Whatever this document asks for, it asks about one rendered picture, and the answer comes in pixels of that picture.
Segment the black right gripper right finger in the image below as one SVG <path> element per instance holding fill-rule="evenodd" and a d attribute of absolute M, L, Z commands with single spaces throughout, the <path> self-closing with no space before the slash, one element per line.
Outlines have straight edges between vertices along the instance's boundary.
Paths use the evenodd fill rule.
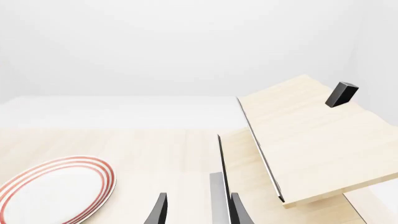
<path fill-rule="evenodd" d="M 254 224 L 253 220 L 246 211 L 239 194 L 231 194 L 231 223 L 232 224 Z"/>

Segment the pale wooden drawer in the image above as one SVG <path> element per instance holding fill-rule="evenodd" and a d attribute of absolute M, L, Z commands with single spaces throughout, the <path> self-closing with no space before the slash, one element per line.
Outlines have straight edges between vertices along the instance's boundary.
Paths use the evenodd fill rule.
<path fill-rule="evenodd" d="M 366 224 L 343 195 L 284 208 L 248 128 L 221 135 L 229 189 L 255 224 Z"/>

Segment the pale wooden cabinet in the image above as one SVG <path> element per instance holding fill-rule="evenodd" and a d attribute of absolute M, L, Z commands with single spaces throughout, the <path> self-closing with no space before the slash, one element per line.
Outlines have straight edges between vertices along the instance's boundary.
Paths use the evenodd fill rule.
<path fill-rule="evenodd" d="M 366 224 L 398 224 L 371 186 L 398 179 L 398 126 L 302 75 L 237 99 L 284 208 L 343 195 Z"/>

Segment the small black block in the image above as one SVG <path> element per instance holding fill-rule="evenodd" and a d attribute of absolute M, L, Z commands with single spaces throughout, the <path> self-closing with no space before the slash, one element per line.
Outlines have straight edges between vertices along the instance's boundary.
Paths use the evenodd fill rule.
<path fill-rule="evenodd" d="M 345 104 L 352 99 L 358 89 L 359 87 L 351 83 L 339 82 L 326 100 L 325 104 L 330 108 Z"/>

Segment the white plate with red rings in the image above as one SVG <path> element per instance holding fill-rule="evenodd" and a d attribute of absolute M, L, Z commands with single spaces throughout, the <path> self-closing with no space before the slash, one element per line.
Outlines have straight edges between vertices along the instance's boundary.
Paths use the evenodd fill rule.
<path fill-rule="evenodd" d="M 43 162 L 0 185 L 0 224 L 81 224 L 115 186 L 116 171 L 100 158 Z"/>

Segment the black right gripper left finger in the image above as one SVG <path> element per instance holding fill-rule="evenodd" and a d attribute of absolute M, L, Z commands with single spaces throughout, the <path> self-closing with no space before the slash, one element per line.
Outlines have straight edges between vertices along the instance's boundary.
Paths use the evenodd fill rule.
<path fill-rule="evenodd" d="M 168 210 L 168 198 L 165 192 L 159 194 L 159 197 L 145 220 L 144 224 L 165 224 Z"/>

